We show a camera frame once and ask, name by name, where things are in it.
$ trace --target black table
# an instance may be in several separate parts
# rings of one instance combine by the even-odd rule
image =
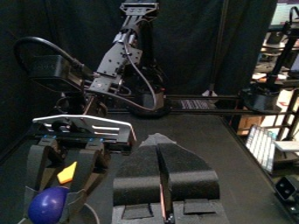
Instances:
[[[231,224],[295,223],[274,195],[274,187],[266,173],[221,117],[215,115],[167,115],[159,119],[142,119],[129,114],[121,114],[109,115],[107,118],[133,124],[138,139],[135,148],[149,135],[161,133],[206,160],[219,175],[221,201]],[[11,209],[14,207],[16,217],[7,215],[6,222],[2,222],[3,214],[12,210],[8,210],[4,203],[0,203],[3,204],[0,206],[0,223],[16,223],[22,219],[27,149],[28,145],[20,147],[2,167],[4,175],[7,177],[14,175],[15,178],[8,183],[0,176],[0,200],[7,200],[6,205]],[[107,178],[88,197],[88,204],[97,210],[102,224],[111,222],[113,181],[125,159],[126,157],[122,155],[113,155]],[[12,168],[14,162],[19,163],[16,169]],[[10,198],[7,196],[10,193],[15,193],[18,198]]]

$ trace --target black backdrop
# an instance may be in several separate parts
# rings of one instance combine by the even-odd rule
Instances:
[[[32,84],[15,62],[14,43],[38,36],[97,70],[123,24],[122,0],[3,0],[0,3],[0,154],[58,99]],[[167,93],[201,95],[210,86],[222,0],[162,0],[154,21],[158,63]],[[277,0],[230,0],[215,91],[234,95],[249,84]],[[35,54],[44,49],[27,49]]]

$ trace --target yellow object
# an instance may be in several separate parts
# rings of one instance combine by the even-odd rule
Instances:
[[[58,174],[58,178],[62,185],[72,181],[76,165],[78,162],[74,162],[72,165],[64,168],[63,171]]]

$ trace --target blue ball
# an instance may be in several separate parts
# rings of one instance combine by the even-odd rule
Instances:
[[[28,216],[34,224],[59,222],[68,192],[67,187],[55,186],[35,196],[28,209]]]

